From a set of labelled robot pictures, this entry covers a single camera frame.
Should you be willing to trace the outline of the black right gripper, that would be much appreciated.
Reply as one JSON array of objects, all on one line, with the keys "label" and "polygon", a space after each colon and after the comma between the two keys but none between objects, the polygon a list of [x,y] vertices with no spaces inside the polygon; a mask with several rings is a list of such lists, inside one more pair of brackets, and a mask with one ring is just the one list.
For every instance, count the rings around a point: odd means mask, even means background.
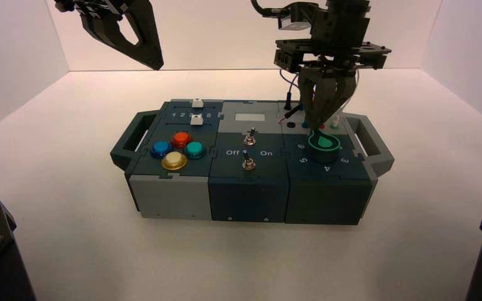
[{"label": "black right gripper", "polygon": [[[298,73],[302,67],[383,68],[392,50],[364,40],[369,12],[369,8],[282,8],[279,29],[303,24],[309,28],[310,37],[277,40],[274,64],[290,73]],[[300,99],[310,129],[316,130],[326,119],[333,119],[349,101],[357,86],[356,74],[354,71],[335,78],[335,93],[328,104],[328,79],[318,71],[300,73]]]}]

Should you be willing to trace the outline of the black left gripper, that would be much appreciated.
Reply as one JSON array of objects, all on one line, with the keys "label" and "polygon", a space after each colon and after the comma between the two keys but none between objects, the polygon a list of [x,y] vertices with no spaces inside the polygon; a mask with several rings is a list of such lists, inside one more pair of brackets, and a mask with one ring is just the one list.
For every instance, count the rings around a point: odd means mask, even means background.
[{"label": "black left gripper", "polygon": [[[56,8],[60,12],[78,11],[83,28],[97,41],[151,69],[164,65],[150,1],[56,0]],[[119,16],[123,13],[138,37],[137,43],[131,43],[120,29]]]}]

